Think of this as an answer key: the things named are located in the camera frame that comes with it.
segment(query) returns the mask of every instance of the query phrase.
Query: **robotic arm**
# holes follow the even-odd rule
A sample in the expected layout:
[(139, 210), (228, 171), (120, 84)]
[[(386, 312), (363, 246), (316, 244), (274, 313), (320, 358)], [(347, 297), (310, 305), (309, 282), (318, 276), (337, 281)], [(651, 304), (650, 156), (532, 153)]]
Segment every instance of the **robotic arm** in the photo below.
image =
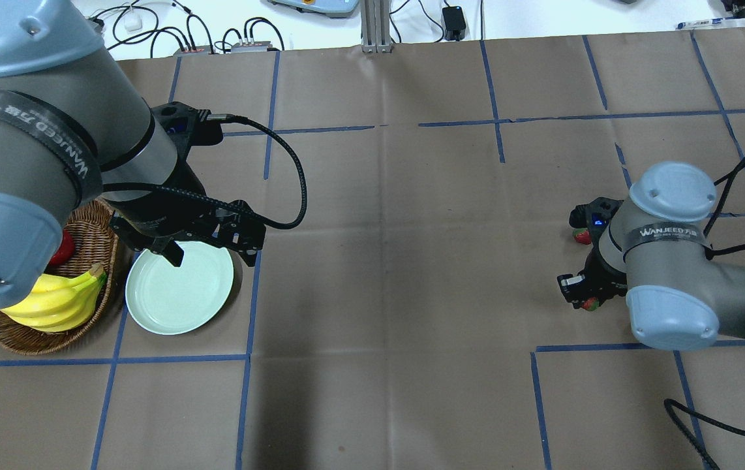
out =
[[(68, 0), (0, 2), (0, 307), (29, 294), (71, 211), (101, 193), (131, 249), (175, 266), (176, 240), (228, 247), (252, 266), (266, 224), (291, 228), (305, 214), (302, 169), (279, 136), (177, 102), (149, 109), (93, 26)], [(205, 196), (187, 154), (221, 142), (226, 122), (253, 125), (290, 152), (303, 193), (295, 222)]]
[(578, 206), (570, 225), (587, 227), (584, 270), (558, 276), (573, 307), (627, 295), (631, 330), (662, 350), (694, 351), (718, 334), (745, 338), (745, 268), (707, 259), (698, 227), (715, 205), (712, 180), (686, 163), (655, 164), (627, 200)]

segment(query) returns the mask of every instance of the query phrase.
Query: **metal post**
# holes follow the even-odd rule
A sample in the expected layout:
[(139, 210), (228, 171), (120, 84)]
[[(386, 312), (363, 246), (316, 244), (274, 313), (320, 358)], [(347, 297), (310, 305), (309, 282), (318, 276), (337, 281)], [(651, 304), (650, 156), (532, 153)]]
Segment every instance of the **metal post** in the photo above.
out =
[(361, 50), (391, 52), (390, 0), (361, 0)]

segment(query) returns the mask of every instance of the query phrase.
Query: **black power adapter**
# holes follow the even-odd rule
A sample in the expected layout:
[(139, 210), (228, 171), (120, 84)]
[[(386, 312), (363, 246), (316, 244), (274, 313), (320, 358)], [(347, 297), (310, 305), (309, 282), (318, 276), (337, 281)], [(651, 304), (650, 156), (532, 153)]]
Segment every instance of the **black power adapter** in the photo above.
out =
[(445, 27), (446, 41), (465, 39), (465, 15), (462, 7), (445, 7), (442, 9), (442, 24)]

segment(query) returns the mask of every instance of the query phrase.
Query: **black label band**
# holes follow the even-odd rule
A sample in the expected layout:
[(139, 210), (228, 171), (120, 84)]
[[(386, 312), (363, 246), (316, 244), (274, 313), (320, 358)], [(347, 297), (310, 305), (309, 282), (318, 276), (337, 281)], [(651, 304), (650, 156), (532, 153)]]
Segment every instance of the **black label band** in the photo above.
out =
[(99, 196), (103, 181), (96, 149), (86, 142), (90, 137), (86, 139), (75, 132), (74, 128), (82, 129), (82, 126), (75, 121), (67, 122), (69, 119), (27, 96), (0, 89), (0, 120), (33, 137), (62, 161), (80, 206)]
[(694, 242), (704, 247), (709, 247), (706, 237), (703, 237), (703, 233), (692, 224), (677, 222), (651, 223), (635, 228), (627, 234), (622, 258), (624, 259), (628, 252), (641, 244), (662, 241)]

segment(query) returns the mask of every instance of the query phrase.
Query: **round plate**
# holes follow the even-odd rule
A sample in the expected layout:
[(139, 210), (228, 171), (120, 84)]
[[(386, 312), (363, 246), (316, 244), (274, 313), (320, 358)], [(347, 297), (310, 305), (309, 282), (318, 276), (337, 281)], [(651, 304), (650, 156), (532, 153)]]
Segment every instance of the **round plate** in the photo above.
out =
[(126, 281), (126, 306), (144, 330), (181, 334), (217, 314), (233, 286), (233, 260), (226, 249), (178, 242), (180, 268), (149, 250), (140, 253)]

